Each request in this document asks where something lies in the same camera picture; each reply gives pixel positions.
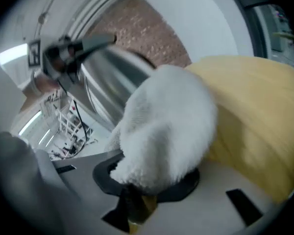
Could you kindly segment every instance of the fluorescent light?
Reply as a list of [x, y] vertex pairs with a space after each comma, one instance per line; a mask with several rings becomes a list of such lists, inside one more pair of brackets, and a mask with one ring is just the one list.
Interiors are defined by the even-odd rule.
[[50, 129], [44, 134], [44, 136], [40, 139], [38, 145], [40, 145], [40, 143], [44, 140], [44, 138], [48, 135], [48, 133], [50, 132]]
[[27, 55], [27, 44], [15, 46], [0, 53], [0, 64], [4, 65], [25, 55]]
[[19, 132], [19, 136], [22, 135], [24, 133], [24, 131], [33, 123], [33, 121], [35, 121], [35, 119], [37, 117], [39, 117], [41, 115], [41, 111], [37, 112], [35, 116], [33, 116], [31, 118], [30, 121], [28, 121], [28, 123], [22, 128], [22, 130]]
[[48, 143], [46, 144], [46, 147], [48, 146], [48, 144], [50, 143], [50, 141], [53, 139], [54, 135], [51, 137], [51, 139], [48, 141]]

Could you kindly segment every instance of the white wall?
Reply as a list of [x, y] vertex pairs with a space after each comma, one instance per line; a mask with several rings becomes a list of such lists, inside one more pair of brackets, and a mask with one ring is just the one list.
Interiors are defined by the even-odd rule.
[[[54, 37], [55, 40], [58, 39], [75, 22], [78, 13], [86, 7], [88, 1], [18, 0], [0, 23], [0, 52], [28, 43], [40, 35], [48, 35]], [[47, 12], [48, 16], [45, 23], [41, 25], [38, 23], [38, 18], [43, 12]], [[14, 60], [4, 66], [8, 75], [17, 85], [29, 78], [30, 72], [26, 57]]]
[[173, 28], [192, 62], [208, 55], [253, 56], [246, 24], [233, 0], [146, 1]]

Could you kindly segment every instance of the black plastic base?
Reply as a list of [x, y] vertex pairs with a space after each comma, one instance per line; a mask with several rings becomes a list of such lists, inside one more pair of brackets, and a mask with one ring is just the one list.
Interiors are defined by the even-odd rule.
[[[110, 171], [113, 170], [117, 166], [118, 162], [123, 158], [124, 155], [119, 154], [101, 162], [94, 168], [93, 179], [104, 193], [120, 197], [122, 190], [126, 187], [110, 177]], [[192, 172], [188, 173], [176, 185], [173, 185], [159, 193], [157, 195], [157, 202], [164, 203], [181, 201], [197, 187], [198, 183], [199, 171], [196, 168]]]

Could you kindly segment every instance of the white towel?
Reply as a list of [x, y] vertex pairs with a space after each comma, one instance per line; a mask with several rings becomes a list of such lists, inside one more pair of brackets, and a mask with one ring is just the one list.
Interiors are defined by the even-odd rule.
[[133, 93], [105, 151], [125, 158], [110, 176], [157, 194], [194, 169], [213, 140], [217, 107], [201, 79], [180, 67], [160, 66]]

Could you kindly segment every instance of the ceiling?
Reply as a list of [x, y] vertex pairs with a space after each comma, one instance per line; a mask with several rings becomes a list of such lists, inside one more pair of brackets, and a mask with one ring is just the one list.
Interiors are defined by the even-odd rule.
[[[78, 18], [78, 15], [89, 1], [91, 0], [18, 0], [0, 22], [0, 52], [30, 42], [40, 35], [58, 39], [73, 24], [85, 24], [85, 18]], [[45, 22], [40, 24], [38, 19], [42, 13]], [[4, 68], [17, 85], [29, 79], [26, 57], [5, 64]]]

